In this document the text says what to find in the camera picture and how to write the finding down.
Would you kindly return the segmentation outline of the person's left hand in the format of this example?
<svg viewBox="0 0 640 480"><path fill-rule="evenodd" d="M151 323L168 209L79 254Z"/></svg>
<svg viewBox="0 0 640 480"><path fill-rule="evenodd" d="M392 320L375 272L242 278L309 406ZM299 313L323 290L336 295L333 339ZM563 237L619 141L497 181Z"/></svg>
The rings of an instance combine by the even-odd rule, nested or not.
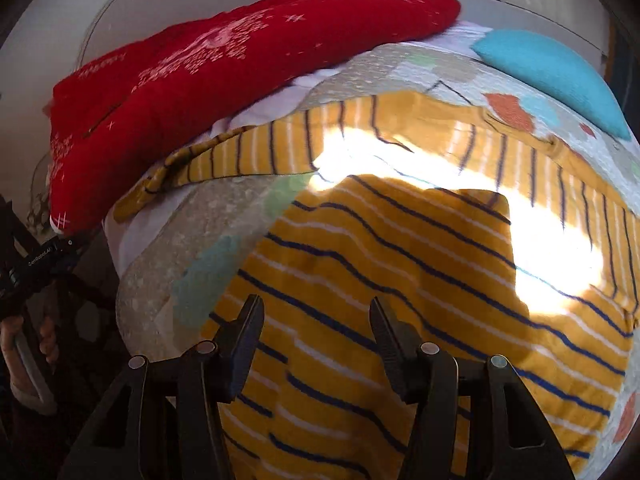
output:
<svg viewBox="0 0 640 480"><path fill-rule="evenodd" d="M18 351L16 338L21 335L24 318L10 316L1 322L1 352L10 376L11 392L19 404L41 415L55 412L55 400L44 400L29 371L26 359ZM55 324L53 318L46 315L39 327L39 351L46 361L53 365L58 360Z"/></svg>

